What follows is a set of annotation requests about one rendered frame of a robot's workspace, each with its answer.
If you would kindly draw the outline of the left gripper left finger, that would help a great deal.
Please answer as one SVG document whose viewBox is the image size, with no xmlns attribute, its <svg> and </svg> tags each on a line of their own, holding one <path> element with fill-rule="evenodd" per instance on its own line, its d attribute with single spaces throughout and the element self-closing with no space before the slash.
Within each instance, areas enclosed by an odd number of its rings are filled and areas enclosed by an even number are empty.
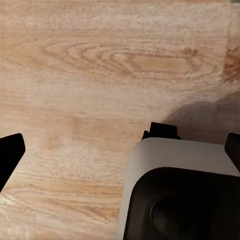
<svg viewBox="0 0 240 240">
<path fill-rule="evenodd" d="M 26 151 L 21 133 L 0 138 L 0 192 Z"/>
</svg>

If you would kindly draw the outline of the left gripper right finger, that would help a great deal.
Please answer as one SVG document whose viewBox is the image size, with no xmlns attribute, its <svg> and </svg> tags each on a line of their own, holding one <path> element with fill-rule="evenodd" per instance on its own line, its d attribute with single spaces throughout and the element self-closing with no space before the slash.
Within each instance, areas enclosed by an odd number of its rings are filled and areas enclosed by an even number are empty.
<svg viewBox="0 0 240 240">
<path fill-rule="evenodd" d="M 228 134 L 225 152 L 240 172 L 240 134 L 232 132 Z"/>
</svg>

